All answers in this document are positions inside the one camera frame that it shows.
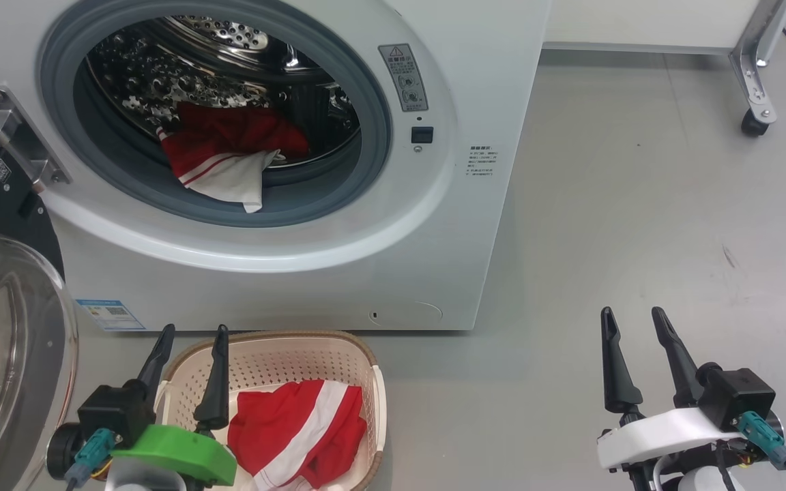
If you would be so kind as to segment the red white striped garment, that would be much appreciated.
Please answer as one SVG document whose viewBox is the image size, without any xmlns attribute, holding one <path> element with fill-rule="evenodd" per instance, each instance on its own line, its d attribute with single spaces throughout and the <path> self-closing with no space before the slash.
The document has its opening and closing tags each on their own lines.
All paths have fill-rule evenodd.
<svg viewBox="0 0 786 491">
<path fill-rule="evenodd" d="M 250 481 L 239 491 L 319 491 L 355 463 L 367 422 L 360 386 L 331 380 L 243 391 L 227 444 Z"/>
</svg>

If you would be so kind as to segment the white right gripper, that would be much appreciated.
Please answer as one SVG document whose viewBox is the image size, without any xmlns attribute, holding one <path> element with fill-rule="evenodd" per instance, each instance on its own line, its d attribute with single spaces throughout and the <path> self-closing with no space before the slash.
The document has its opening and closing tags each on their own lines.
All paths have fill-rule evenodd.
<svg viewBox="0 0 786 491">
<path fill-rule="evenodd" d="M 703 394 L 695 361 L 663 308 L 653 307 L 651 315 L 673 377 L 673 404 L 677 409 L 628 423 L 599 437 L 598 461 L 603 469 L 658 459 L 719 439 L 730 441 L 742 438 L 742 433 L 738 431 L 723 432 L 718 429 L 701 409 L 687 408 L 696 407 Z M 602 309 L 600 321 L 603 406 L 614 414 L 637 413 L 637 407 L 643 403 L 643 396 L 631 380 L 620 347 L 620 327 L 611 308 Z"/>
</svg>

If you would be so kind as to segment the grey warning label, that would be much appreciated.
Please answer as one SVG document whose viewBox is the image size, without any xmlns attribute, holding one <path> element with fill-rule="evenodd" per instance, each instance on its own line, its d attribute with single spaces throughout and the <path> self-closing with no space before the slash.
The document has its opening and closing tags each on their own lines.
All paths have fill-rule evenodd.
<svg viewBox="0 0 786 491">
<path fill-rule="evenodd" d="M 423 78 L 417 60 L 408 44 L 387 44 L 378 46 L 403 112 L 424 112 L 428 110 L 428 100 Z"/>
</svg>

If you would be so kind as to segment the metal partition leg with caster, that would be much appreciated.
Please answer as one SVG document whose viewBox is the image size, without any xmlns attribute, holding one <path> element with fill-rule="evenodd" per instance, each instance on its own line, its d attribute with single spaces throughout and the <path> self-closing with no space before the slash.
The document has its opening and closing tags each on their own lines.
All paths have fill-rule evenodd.
<svg viewBox="0 0 786 491">
<path fill-rule="evenodd" d="M 760 69 L 767 66 L 785 26 L 786 0 L 758 0 L 736 46 L 729 53 L 733 73 L 748 102 L 748 111 L 740 122 L 740 130 L 745 136 L 764 136 L 777 119 Z"/>
</svg>

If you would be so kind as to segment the white partition panel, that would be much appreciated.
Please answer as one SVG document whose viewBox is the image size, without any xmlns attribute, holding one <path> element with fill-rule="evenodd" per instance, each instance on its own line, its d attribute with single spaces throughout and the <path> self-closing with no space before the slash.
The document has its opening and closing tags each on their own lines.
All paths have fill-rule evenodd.
<svg viewBox="0 0 786 491">
<path fill-rule="evenodd" d="M 544 48 L 727 54 L 759 0 L 554 0 Z"/>
</svg>

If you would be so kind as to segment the cream perforated laundry basket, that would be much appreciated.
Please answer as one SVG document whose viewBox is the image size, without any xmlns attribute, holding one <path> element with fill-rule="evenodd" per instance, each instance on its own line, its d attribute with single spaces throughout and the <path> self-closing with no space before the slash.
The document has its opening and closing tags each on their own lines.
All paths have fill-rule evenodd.
<svg viewBox="0 0 786 491">
<path fill-rule="evenodd" d="M 242 392 L 273 391 L 311 379 L 361 386 L 360 415 L 367 432 L 349 471 L 320 491 L 369 491 L 383 462 L 388 419 L 383 371 L 371 349 L 343 331 L 232 333 L 229 342 L 231 415 Z M 212 366 L 212 344 L 208 338 L 175 349 L 156 395 L 157 419 L 163 425 L 194 429 L 194 408 L 205 394 Z"/>
</svg>

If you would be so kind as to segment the red garment with white panel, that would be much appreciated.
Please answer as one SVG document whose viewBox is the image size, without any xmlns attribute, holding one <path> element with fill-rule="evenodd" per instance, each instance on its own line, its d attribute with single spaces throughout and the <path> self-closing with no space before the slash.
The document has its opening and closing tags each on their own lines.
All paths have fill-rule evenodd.
<svg viewBox="0 0 786 491">
<path fill-rule="evenodd" d="M 305 134 L 273 108 L 206 108 L 179 102 L 177 123 L 156 137 L 175 179 L 187 190 L 246 213 L 263 207 L 263 173 L 274 162 L 309 155 Z"/>
</svg>

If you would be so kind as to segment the blue energy label sticker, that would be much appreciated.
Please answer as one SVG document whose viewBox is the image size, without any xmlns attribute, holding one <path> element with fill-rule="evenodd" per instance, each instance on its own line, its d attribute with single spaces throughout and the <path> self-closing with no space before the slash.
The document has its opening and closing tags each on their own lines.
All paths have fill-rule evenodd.
<svg viewBox="0 0 786 491">
<path fill-rule="evenodd" d="M 147 328 L 118 299 L 75 299 L 104 331 L 146 331 Z"/>
</svg>

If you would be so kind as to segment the washing machine glass door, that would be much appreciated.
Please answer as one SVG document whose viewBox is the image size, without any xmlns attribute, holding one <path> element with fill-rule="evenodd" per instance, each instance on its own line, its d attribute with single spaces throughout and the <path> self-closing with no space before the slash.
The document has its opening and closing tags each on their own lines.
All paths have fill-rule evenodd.
<svg viewBox="0 0 786 491">
<path fill-rule="evenodd" d="M 68 413 L 74 308 L 44 201 L 0 148 L 0 491 L 28 491 Z"/>
</svg>

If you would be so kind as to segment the white front-load washing machine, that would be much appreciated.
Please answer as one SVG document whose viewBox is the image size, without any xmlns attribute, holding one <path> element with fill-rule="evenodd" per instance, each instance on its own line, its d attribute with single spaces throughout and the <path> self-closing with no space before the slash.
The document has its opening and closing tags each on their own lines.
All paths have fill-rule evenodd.
<svg viewBox="0 0 786 491">
<path fill-rule="evenodd" d="M 468 330 L 552 2 L 0 0 L 0 148 L 85 319 L 75 299 L 146 331 Z M 401 109 L 387 44 L 427 111 Z M 256 213 L 207 198 L 156 137 L 179 102 L 273 108 L 310 153 L 265 169 Z"/>
</svg>

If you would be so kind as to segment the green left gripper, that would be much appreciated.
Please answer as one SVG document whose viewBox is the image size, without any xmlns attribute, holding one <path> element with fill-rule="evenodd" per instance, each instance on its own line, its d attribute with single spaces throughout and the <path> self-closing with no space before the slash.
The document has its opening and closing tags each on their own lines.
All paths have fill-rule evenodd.
<svg viewBox="0 0 786 491">
<path fill-rule="evenodd" d="M 145 403 L 156 400 L 162 369 L 171 357 L 176 331 L 175 324 L 163 327 L 137 376 Z M 237 475 L 234 455 L 212 436 L 197 433 L 218 431 L 230 422 L 229 344 L 228 327 L 219 325 L 210 351 L 212 366 L 205 394 L 194 410 L 194 432 L 179 426 L 150 425 L 131 447 L 112 450 L 112 458 L 138 460 L 207 487 L 231 487 Z"/>
</svg>

